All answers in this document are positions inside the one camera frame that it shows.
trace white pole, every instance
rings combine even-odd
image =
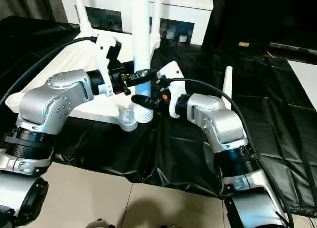
[[[92,34],[92,27],[88,20],[87,12],[82,0],[75,0],[76,9],[78,12],[79,23],[80,23],[80,32],[90,35]]]
[[[132,41],[134,72],[150,68],[150,18],[149,0],[131,0],[132,6]],[[135,87],[136,94],[151,96],[150,82]],[[148,123],[153,118],[153,111],[135,105],[135,120]]]
[[[162,12],[162,0],[154,0],[154,11],[152,17],[152,28],[150,34],[150,57],[152,59],[154,50],[160,46],[160,17]]]
[[[222,91],[232,98],[232,66],[226,67]],[[221,97],[221,99],[224,102],[226,108],[231,110],[231,103],[225,97]]]
[[[152,17],[151,38],[160,40],[160,17],[162,11],[162,0],[154,0],[154,10]]]

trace robotic arm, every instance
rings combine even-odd
[[[163,67],[157,76],[157,83],[165,84],[162,98],[134,95],[131,99],[150,109],[158,109],[163,103],[171,117],[188,120],[205,132],[220,168],[221,194],[226,197],[231,227],[287,227],[283,209],[251,150],[239,116],[218,97],[189,95],[184,81],[168,81],[183,78],[176,62]]]
[[[23,226],[39,215],[49,186],[40,176],[51,164],[56,135],[76,106],[101,93],[128,95],[128,87],[155,76],[151,69],[130,74],[133,69],[116,60],[120,43],[110,43],[96,42],[98,49],[106,49],[103,56],[99,51],[99,70],[55,74],[23,96],[16,127],[4,136],[0,150],[0,228]]]
[[[107,56],[116,56],[116,51]],[[220,98],[187,94],[185,82],[167,81],[183,77],[176,62],[159,72],[148,69],[130,72],[116,66],[106,77],[100,70],[58,73],[24,95],[16,128],[4,137],[4,151],[0,152],[0,228],[26,225],[39,215],[48,191],[48,183],[40,176],[51,164],[55,136],[73,108],[101,93],[129,94],[128,87],[147,82],[155,74],[158,83],[162,81],[167,87],[162,88],[163,97],[134,95],[131,99],[149,109],[164,103],[171,117],[188,120],[205,132],[220,168],[231,226],[287,226],[279,200],[251,152],[243,124],[235,112],[227,109]]]

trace black cable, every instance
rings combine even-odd
[[[284,221],[284,223],[289,227],[290,225],[289,225],[289,222],[281,215],[281,214],[279,214],[278,212],[275,212],[277,215],[278,215],[278,217],[280,217],[281,219],[282,219],[282,221]]]
[[[6,98],[12,94],[17,87],[19,87],[22,83],[24,83],[25,79],[34,73],[38,67],[45,61],[47,61],[49,58],[51,58],[53,55],[57,54],[60,52],[64,47],[80,42],[80,41],[86,41],[90,40],[92,42],[96,42],[97,38],[96,37],[83,37],[83,38],[78,38],[74,39],[68,43],[62,44],[61,46],[56,47],[52,51],[50,51],[48,54],[46,54],[44,57],[42,57],[39,61],[37,61],[33,66],[31,66],[29,69],[27,69],[17,80],[16,82],[13,83],[13,85],[6,91],[6,93],[3,95],[3,97],[0,99],[0,107],[2,107],[3,103],[5,102]]]
[[[312,219],[311,219],[310,217],[308,217],[308,220],[311,222],[312,227],[313,227],[313,228],[316,228],[315,225],[314,225],[314,223],[313,223],[313,221],[312,221]]]
[[[270,182],[270,184],[272,186],[273,191],[276,193],[276,195],[278,196],[278,198],[281,200],[282,204],[284,205],[284,208],[285,208],[285,211],[286,211],[287,217],[288,217],[289,227],[290,228],[294,228],[294,220],[293,220],[291,211],[290,211],[289,207],[286,204],[286,200],[284,198],[283,192],[279,188],[278,184],[276,183],[275,179],[273,178],[273,176],[271,175],[271,173],[269,172],[269,170],[267,169],[267,167],[265,166],[263,161],[260,159],[259,153],[257,153],[257,151],[255,150],[255,147],[254,147],[251,135],[250,135],[250,131],[249,131],[248,127],[247,127],[247,123],[246,123],[246,121],[245,121],[240,109],[236,105],[236,103],[227,94],[225,94],[224,92],[222,92],[221,90],[219,90],[215,86],[212,86],[212,85],[210,85],[210,84],[208,84],[206,82],[199,81],[199,80],[194,80],[194,79],[188,79],[188,78],[167,79],[168,83],[175,82],[175,81],[186,81],[186,82],[191,82],[191,83],[194,83],[194,84],[203,85],[206,88],[209,88],[209,89],[211,89],[213,91],[216,91],[217,93],[221,94],[223,97],[225,97],[231,103],[233,110],[240,117],[240,120],[242,122],[244,131],[245,131],[245,133],[247,135],[247,138],[248,138],[248,141],[249,141],[251,149],[253,150],[254,153],[257,154],[257,161],[258,161],[259,165],[262,167],[264,173],[266,174],[266,176],[267,176],[267,178],[268,178],[268,180],[269,180],[269,182]]]

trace floor tile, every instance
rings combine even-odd
[[[230,223],[227,217],[227,209],[226,206],[224,205],[224,201],[222,201],[223,203],[223,214],[224,214],[224,228],[230,228]]]
[[[222,201],[146,184],[134,184],[123,228],[223,228]]]
[[[294,220],[294,227],[295,228],[313,228],[317,227],[317,221],[311,218],[312,223],[314,224],[311,225],[310,219],[308,217],[302,217],[302,216],[296,216],[293,215],[293,220]]]
[[[27,228],[85,228],[99,218],[120,227],[132,187],[125,178],[57,163],[43,177],[48,195]]]

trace black tablecloth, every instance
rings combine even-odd
[[[76,25],[17,17],[1,21],[0,93],[43,54],[78,33]],[[222,88],[225,67],[233,66],[233,100],[262,160],[292,212],[317,217],[317,114],[289,64],[281,59],[202,52],[198,46],[162,40],[151,67],[159,69],[172,60],[178,62],[185,77],[218,88]],[[190,85],[186,88],[213,94]],[[16,115],[5,107],[1,115],[9,123],[2,124],[0,132],[8,132]],[[54,160],[124,176],[131,182],[218,196],[219,178],[205,141],[205,134],[195,125],[160,114],[130,133],[117,125],[69,118],[58,135]]]

